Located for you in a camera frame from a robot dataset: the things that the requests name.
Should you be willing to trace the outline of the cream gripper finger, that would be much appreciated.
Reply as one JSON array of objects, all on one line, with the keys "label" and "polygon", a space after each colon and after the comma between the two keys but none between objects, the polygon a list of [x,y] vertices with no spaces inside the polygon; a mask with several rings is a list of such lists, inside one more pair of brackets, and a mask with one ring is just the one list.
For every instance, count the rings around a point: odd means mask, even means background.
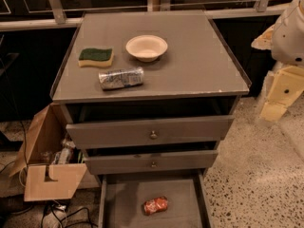
[{"label": "cream gripper finger", "polygon": [[274,75],[260,118],[268,122],[278,121],[303,92],[303,67],[285,66],[279,69]]},{"label": "cream gripper finger", "polygon": [[264,32],[262,32],[252,42],[251,47],[259,50],[271,50],[274,27],[275,27],[274,25],[271,25]]}]

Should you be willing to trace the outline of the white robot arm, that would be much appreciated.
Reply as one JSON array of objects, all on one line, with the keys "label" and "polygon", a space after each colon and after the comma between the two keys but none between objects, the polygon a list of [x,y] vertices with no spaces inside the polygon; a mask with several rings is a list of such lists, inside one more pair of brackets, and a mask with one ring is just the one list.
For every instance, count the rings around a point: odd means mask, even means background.
[{"label": "white robot arm", "polygon": [[282,64],[260,112],[261,119],[276,122],[304,91],[304,0],[293,0],[251,47],[270,50]]}]

